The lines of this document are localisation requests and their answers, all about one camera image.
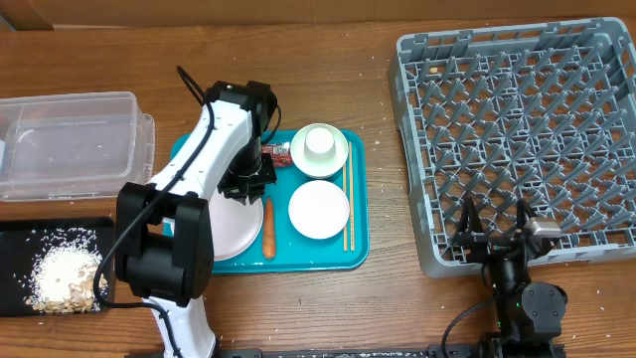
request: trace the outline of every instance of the wooden surface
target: wooden surface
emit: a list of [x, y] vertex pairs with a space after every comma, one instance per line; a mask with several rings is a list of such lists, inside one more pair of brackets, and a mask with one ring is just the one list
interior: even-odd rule
[[[635, 19], [625, 20], [636, 30]], [[488, 292], [476, 276], [433, 279], [419, 269], [388, 59], [403, 34], [500, 24], [513, 22], [3, 33], [0, 97], [131, 90], [156, 121], [155, 169], [167, 163], [172, 143], [194, 127], [200, 113], [175, 65], [202, 85], [272, 84], [283, 109], [282, 129], [326, 122], [354, 130], [367, 150], [369, 258], [352, 271], [214, 276], [205, 293], [208, 321], [225, 348], [426, 347]], [[114, 205], [0, 203], [0, 218], [108, 216]], [[558, 284], [569, 294], [558, 340], [569, 356], [634, 356], [635, 271], [635, 261], [531, 269], [534, 280]], [[123, 283], [116, 298], [135, 299]], [[485, 310], [466, 318], [450, 342], [476, 341], [495, 329], [494, 317]], [[2, 357], [121, 357], [161, 348], [146, 309], [0, 319]]]
[[18, 30], [636, 16], [633, 0], [0, 0]]

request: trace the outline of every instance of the rice grains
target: rice grains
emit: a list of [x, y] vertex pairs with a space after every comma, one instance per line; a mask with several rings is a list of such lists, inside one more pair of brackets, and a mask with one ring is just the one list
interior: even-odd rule
[[[101, 262], [96, 239], [95, 230], [84, 228], [55, 229], [48, 234], [45, 230], [43, 253], [34, 257], [33, 270], [26, 280], [32, 295], [25, 303], [46, 313], [99, 310], [92, 294], [92, 281]], [[103, 275], [99, 288], [102, 293], [107, 289]]]

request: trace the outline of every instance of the wrapped snack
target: wrapped snack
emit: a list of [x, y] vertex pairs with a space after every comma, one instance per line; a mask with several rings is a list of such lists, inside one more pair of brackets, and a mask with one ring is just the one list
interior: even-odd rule
[[291, 160], [291, 154], [289, 152], [290, 146], [291, 145], [289, 142], [279, 144], [266, 144], [260, 147], [260, 152], [271, 155], [271, 159], [274, 162], [274, 167], [288, 167], [293, 164], [293, 161]]

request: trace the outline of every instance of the white plate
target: white plate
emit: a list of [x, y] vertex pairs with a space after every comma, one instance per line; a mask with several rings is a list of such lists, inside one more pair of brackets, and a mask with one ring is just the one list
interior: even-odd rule
[[337, 185], [314, 180], [296, 189], [289, 200], [289, 219], [303, 236], [323, 240], [333, 237], [349, 221], [349, 200]]
[[[209, 208], [215, 262], [239, 255], [256, 240], [263, 220], [261, 199], [251, 205], [243, 205], [215, 191]], [[170, 227], [174, 233], [174, 224]]]

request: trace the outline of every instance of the clear plastic container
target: clear plastic container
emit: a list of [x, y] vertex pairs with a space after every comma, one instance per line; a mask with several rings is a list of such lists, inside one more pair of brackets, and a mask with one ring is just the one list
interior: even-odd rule
[[0, 99], [0, 200], [114, 197], [150, 179], [154, 147], [131, 92]]

